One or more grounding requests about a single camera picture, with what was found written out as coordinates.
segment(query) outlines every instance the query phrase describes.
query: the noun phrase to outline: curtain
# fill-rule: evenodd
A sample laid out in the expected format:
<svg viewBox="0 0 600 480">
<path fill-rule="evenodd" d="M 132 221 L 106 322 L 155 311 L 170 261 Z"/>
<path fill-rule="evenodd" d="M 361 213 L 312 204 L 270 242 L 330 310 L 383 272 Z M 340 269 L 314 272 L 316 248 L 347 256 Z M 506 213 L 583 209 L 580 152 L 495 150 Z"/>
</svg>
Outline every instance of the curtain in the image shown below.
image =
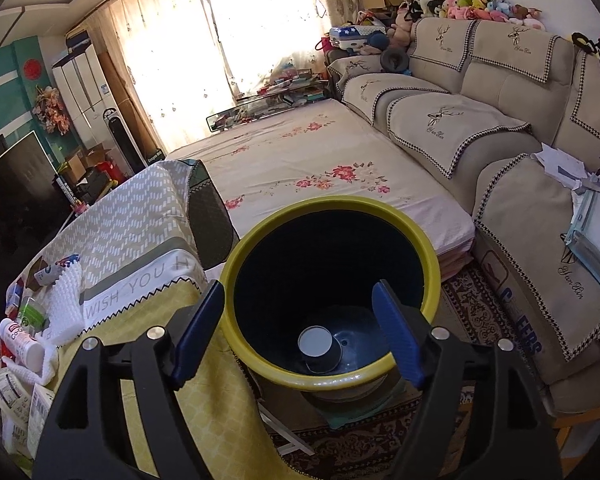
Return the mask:
<svg viewBox="0 0 600 480">
<path fill-rule="evenodd" d="M 322 72 L 324 58 L 315 44 L 331 20 L 341 24 L 357 10 L 355 0 L 209 1 L 233 82 L 241 92 L 253 92 L 272 70 L 288 62 Z M 320 17 L 322 6 L 328 13 Z"/>
<path fill-rule="evenodd" d="M 88 22 L 165 153 L 209 136 L 206 117 L 235 105 L 202 0 L 111 0 Z"/>
</svg>

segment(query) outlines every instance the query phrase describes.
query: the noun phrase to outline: black tv screen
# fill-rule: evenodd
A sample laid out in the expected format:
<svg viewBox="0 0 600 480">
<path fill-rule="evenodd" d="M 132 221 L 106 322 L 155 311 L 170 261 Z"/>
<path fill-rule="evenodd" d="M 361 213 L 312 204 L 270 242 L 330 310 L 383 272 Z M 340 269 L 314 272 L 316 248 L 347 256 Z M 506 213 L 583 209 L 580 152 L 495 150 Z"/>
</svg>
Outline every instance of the black tv screen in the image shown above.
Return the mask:
<svg viewBox="0 0 600 480">
<path fill-rule="evenodd" d="M 8 286 L 72 212 L 56 176 L 33 132 L 0 156 L 0 321 Z"/>
</svg>

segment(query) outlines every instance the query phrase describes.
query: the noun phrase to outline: sofa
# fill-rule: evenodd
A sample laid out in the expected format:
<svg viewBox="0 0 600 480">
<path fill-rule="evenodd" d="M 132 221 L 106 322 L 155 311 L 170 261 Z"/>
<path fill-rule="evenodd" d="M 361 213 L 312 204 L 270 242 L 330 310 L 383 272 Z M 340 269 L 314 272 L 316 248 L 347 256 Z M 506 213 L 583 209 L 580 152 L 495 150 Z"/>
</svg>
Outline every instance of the sofa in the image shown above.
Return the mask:
<svg viewBox="0 0 600 480">
<path fill-rule="evenodd" d="M 600 167 L 599 61 L 510 23 L 424 18 L 411 40 L 410 76 L 379 56 L 332 62 L 337 98 L 473 216 L 473 256 L 554 414 L 600 407 L 600 286 L 562 240 L 571 191 L 529 155 L 544 143 Z"/>
</svg>

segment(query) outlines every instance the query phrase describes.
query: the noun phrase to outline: bed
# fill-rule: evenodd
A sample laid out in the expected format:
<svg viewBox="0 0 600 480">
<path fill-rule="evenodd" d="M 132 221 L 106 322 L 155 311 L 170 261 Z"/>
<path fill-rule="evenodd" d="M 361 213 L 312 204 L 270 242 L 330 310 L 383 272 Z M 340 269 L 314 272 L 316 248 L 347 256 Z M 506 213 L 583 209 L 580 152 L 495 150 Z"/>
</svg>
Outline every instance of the bed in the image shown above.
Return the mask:
<svg viewBox="0 0 600 480">
<path fill-rule="evenodd" d="M 470 260 L 471 217 L 409 155 L 335 100 L 232 128 L 168 158 L 204 162 L 241 237 L 295 202 L 356 195 L 394 206 L 420 225 L 443 279 Z M 207 275 L 216 278 L 220 270 Z"/>
</svg>

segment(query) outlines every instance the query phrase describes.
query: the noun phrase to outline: plastic bottle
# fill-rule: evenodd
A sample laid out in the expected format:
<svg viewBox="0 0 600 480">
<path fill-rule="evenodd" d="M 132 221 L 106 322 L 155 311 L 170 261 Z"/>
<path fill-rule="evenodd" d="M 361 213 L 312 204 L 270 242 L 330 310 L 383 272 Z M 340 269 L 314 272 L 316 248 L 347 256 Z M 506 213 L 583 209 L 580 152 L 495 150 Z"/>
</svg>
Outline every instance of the plastic bottle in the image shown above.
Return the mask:
<svg viewBox="0 0 600 480">
<path fill-rule="evenodd" d="M 33 373 L 42 371 L 45 359 L 45 348 L 33 339 L 26 330 L 11 319 L 0 322 L 0 338 L 7 348 L 17 357 L 17 360 Z"/>
</svg>

